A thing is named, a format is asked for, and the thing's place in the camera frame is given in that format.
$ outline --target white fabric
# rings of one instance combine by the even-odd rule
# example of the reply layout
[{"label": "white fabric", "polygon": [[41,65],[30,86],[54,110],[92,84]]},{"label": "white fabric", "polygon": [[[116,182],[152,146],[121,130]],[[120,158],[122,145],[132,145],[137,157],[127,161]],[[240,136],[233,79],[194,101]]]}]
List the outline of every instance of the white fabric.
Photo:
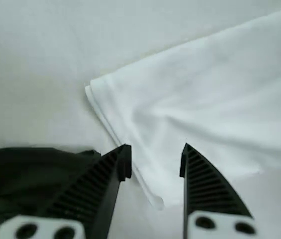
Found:
[{"label": "white fabric", "polygon": [[187,142],[230,181],[281,168],[281,11],[91,81],[87,97],[153,204],[182,201]]}]

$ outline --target dark fabric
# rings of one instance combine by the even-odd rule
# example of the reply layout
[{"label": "dark fabric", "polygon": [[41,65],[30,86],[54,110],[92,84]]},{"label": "dark fabric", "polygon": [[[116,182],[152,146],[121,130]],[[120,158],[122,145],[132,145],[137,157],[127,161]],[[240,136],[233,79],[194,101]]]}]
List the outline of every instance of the dark fabric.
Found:
[{"label": "dark fabric", "polygon": [[18,214],[34,214],[96,160],[93,154],[51,148],[0,149],[0,224]]}]

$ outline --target white surface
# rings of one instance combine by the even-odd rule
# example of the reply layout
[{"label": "white surface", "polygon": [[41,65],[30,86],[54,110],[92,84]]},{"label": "white surface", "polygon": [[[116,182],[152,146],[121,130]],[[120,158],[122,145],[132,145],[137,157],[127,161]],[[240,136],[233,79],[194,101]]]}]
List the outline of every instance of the white surface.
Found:
[{"label": "white surface", "polygon": [[[196,225],[199,217],[211,219],[215,228],[206,229]],[[236,223],[247,223],[255,230],[254,234],[247,234],[235,230]],[[256,226],[254,219],[241,215],[195,211],[188,216],[187,239],[264,239],[261,229]]]},{"label": "white surface", "polygon": [[70,227],[75,231],[72,239],[86,239],[82,223],[74,220],[51,219],[30,216],[16,216],[0,225],[0,239],[16,239],[19,228],[26,224],[35,224],[37,230],[31,239],[53,239],[55,233],[64,227]]},{"label": "white surface", "polygon": [[281,168],[281,11],[125,66],[86,94],[115,142],[133,146],[155,206],[183,201],[185,143],[230,181]]},{"label": "white surface", "polygon": [[[0,0],[0,147],[106,153],[115,144],[85,98],[90,79],[278,10],[279,0]],[[110,238],[180,238],[181,205],[153,210],[130,180],[119,198]]]}]

